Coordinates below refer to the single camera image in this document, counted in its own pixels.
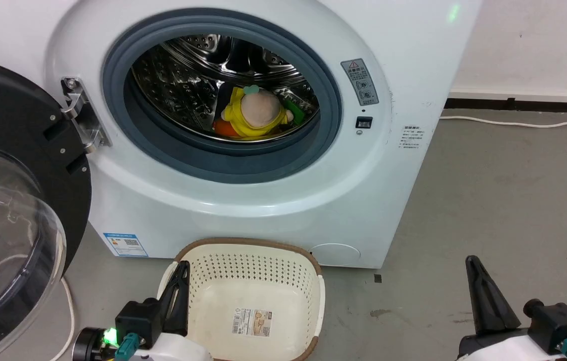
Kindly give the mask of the green plush toy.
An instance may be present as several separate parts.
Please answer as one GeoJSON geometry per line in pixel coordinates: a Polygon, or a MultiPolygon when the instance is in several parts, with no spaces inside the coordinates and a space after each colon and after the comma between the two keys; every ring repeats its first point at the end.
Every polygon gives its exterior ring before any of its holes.
{"type": "Polygon", "coordinates": [[[299,106],[297,106],[296,103],[294,103],[289,99],[285,99],[283,101],[283,106],[286,108],[286,110],[290,110],[290,112],[292,113],[293,115],[292,122],[295,125],[301,126],[304,123],[306,119],[306,113],[304,113],[304,111],[299,106]]]}

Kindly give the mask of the small white text sticker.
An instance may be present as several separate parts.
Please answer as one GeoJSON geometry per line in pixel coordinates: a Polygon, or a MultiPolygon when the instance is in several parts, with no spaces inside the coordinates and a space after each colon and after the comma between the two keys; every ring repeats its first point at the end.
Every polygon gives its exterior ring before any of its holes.
{"type": "Polygon", "coordinates": [[[399,139],[400,149],[419,149],[423,131],[420,126],[406,125],[403,127],[402,135],[399,139]]]}

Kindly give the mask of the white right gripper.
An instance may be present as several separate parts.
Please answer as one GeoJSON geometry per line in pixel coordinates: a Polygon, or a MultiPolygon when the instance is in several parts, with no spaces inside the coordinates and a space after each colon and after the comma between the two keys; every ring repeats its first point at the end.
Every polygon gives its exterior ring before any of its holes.
{"type": "Polygon", "coordinates": [[[519,328],[520,320],[478,256],[466,258],[476,334],[459,343],[457,361],[567,361],[547,334],[519,328]]]}

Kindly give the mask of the grey warning sticker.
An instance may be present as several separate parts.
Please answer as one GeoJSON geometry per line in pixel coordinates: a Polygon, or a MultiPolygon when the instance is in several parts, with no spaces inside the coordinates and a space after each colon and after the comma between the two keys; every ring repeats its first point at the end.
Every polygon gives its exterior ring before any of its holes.
{"type": "Polygon", "coordinates": [[[377,90],[364,60],[345,60],[340,64],[354,89],[359,105],[369,106],[378,104],[377,90]]]}

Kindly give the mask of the yellow hooded plush doll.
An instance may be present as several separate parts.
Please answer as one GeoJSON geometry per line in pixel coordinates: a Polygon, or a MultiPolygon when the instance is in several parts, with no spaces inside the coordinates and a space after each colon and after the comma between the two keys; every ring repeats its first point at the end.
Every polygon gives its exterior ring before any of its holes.
{"type": "Polygon", "coordinates": [[[290,125],[293,115],[275,94],[250,85],[232,88],[219,118],[232,123],[241,136],[235,139],[253,139],[269,135],[281,125],[290,125]]]}

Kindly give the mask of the metal door hinge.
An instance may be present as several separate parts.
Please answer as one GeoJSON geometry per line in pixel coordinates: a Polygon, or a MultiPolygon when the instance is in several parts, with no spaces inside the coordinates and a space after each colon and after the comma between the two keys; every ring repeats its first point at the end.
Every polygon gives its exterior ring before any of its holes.
{"type": "Polygon", "coordinates": [[[61,86],[66,101],[62,112],[75,126],[84,150],[87,153],[94,153],[100,147],[112,146],[102,121],[93,109],[82,80],[78,77],[65,76],[61,78],[61,86]]]}

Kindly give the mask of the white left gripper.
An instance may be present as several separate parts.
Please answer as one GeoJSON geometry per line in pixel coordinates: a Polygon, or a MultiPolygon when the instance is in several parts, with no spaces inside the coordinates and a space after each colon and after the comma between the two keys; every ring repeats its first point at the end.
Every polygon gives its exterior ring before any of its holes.
{"type": "Polygon", "coordinates": [[[189,333],[190,262],[182,260],[159,298],[163,327],[150,349],[139,350],[139,361],[213,361],[203,346],[185,338],[189,333]]]}

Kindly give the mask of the orange plush toy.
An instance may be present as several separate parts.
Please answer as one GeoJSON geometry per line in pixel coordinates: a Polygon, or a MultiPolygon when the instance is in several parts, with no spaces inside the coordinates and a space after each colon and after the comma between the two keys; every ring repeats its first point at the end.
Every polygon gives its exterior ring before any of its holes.
{"type": "Polygon", "coordinates": [[[213,132],[216,135],[226,138],[241,138],[237,131],[233,128],[232,123],[224,121],[224,119],[216,119],[212,125],[213,132]]]}

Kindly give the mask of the steel washer drum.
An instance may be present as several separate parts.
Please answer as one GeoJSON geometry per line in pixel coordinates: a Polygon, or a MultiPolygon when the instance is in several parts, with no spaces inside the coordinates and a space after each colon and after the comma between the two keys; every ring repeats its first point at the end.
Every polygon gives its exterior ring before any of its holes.
{"type": "Polygon", "coordinates": [[[317,96],[302,73],[274,51],[221,34],[185,35],[164,41],[130,67],[137,90],[169,125],[221,142],[259,143],[286,138],[313,125],[320,112],[317,96]],[[233,87],[257,85],[284,104],[289,99],[306,119],[281,125],[269,135],[234,139],[216,135],[213,122],[233,87]]]}

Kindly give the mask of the white front-load washing machine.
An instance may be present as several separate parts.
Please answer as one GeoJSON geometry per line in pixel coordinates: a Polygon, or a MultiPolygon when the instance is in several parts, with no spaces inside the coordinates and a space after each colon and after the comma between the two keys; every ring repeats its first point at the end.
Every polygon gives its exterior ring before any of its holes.
{"type": "Polygon", "coordinates": [[[272,240],[308,251],[346,244],[352,266],[382,267],[453,85],[483,0],[0,0],[0,66],[67,105],[61,78],[82,80],[112,146],[86,153],[88,224],[136,235],[148,258],[174,258],[208,238],[272,240]],[[341,91],[338,137],[305,170],[258,184],[194,178],[144,155],[120,132],[104,100],[102,67],[129,25],[196,6],[260,14],[299,11],[303,30],[341,91]],[[362,59],[379,103],[361,106],[341,62],[362,59]],[[370,129],[355,128],[373,117],[370,129]],[[400,149],[406,125],[419,149],[400,149]]]}

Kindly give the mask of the cream plastic laundry basket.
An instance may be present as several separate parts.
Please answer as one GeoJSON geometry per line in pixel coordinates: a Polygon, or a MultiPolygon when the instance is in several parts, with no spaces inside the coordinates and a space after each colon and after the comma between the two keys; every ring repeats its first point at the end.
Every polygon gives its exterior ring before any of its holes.
{"type": "Polygon", "coordinates": [[[213,361],[307,361],[326,302],[321,267],[308,251],[270,240],[198,240],[167,267],[158,294],[182,260],[190,262],[187,339],[213,361]],[[232,334],[236,308],[272,311],[270,337],[232,334]]]}

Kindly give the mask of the black baseboard strip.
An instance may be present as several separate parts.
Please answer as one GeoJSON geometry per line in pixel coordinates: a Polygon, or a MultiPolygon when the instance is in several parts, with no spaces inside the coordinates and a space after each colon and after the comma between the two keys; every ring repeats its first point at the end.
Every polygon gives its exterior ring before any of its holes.
{"type": "Polygon", "coordinates": [[[524,101],[517,98],[506,100],[476,100],[467,98],[449,98],[444,109],[475,109],[499,111],[526,111],[567,113],[566,101],[524,101]]]}

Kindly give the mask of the barcode label sticker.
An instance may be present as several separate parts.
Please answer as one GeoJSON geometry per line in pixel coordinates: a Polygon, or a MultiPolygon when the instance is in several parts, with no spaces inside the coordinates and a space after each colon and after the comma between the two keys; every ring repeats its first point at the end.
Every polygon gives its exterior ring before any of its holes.
{"type": "Polygon", "coordinates": [[[270,337],[272,318],[272,311],[236,308],[233,315],[231,333],[270,337]]]}

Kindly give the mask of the grey rubber door gasket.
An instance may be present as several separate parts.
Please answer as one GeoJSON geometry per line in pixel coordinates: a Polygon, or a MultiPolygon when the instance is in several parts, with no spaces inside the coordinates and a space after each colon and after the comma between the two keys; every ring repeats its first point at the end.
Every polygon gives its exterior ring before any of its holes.
{"type": "Polygon", "coordinates": [[[338,81],[301,14],[260,14],[258,7],[196,6],[164,10],[129,25],[111,44],[102,67],[104,100],[120,132],[141,153],[194,178],[222,184],[258,184],[299,173],[320,160],[338,137],[342,117],[338,81]],[[313,125],[274,141],[221,142],[169,125],[137,90],[130,73],[150,48],[194,34],[221,34],[274,51],[307,79],[320,104],[313,125]]]}

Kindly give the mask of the round drain filter cover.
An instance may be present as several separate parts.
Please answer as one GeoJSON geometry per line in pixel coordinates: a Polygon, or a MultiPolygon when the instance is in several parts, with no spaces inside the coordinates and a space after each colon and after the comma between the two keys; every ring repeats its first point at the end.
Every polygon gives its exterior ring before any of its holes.
{"type": "Polygon", "coordinates": [[[322,266],[352,266],[361,258],[361,252],[346,244],[318,244],[307,250],[322,266]]]}

